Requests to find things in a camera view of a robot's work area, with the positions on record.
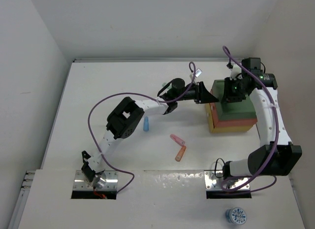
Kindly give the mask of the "pink highlighter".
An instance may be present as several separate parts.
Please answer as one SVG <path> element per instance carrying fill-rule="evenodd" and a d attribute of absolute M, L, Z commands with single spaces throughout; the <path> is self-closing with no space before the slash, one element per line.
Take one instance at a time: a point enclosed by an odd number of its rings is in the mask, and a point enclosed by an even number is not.
<path fill-rule="evenodd" d="M 172 140 L 174 140 L 177 144 L 179 144 L 180 146 L 184 146 L 185 145 L 185 141 L 183 141 L 181 138 L 179 138 L 178 136 L 176 136 L 175 134 L 170 134 L 170 138 Z"/>

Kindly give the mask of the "orange highlighter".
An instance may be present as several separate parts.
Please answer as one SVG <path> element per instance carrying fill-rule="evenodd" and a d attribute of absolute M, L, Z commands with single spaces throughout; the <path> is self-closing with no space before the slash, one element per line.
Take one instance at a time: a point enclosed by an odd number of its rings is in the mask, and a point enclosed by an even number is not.
<path fill-rule="evenodd" d="M 178 152 L 178 154 L 175 157 L 175 161 L 180 162 L 185 151 L 186 151 L 187 147 L 186 146 L 182 146 Z"/>

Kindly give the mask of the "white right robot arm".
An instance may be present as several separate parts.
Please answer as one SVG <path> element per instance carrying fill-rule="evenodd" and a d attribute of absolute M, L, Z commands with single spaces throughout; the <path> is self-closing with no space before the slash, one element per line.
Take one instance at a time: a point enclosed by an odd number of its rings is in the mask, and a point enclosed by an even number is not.
<path fill-rule="evenodd" d="M 244 59 L 241 78 L 224 80 L 222 103 L 232 104 L 249 98 L 257 117 L 260 147 L 244 160 L 228 161 L 223 167 L 224 179 L 252 177 L 255 174 L 286 176 L 302 156 L 286 132 L 278 104 L 278 85 L 275 76 L 261 69 L 259 59 Z"/>

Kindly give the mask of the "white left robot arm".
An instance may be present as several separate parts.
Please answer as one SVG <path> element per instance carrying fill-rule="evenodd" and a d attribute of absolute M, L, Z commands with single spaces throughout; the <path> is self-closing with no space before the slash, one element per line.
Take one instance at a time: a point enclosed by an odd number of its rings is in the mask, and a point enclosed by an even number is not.
<path fill-rule="evenodd" d="M 157 94 L 157 98 L 146 97 L 145 100 L 133 100 L 127 96 L 114 108 L 107 117 L 107 125 L 103 143 L 99 144 L 94 137 L 91 125 L 90 134 L 96 143 L 98 153 L 89 155 L 82 152 L 83 166 L 81 168 L 89 183 L 95 182 L 105 171 L 105 155 L 114 151 L 120 142 L 133 134 L 141 119 L 151 115 L 166 115 L 178 107 L 182 100 L 193 100 L 197 104 L 218 102 L 202 81 L 185 85 L 181 78 L 168 82 Z"/>

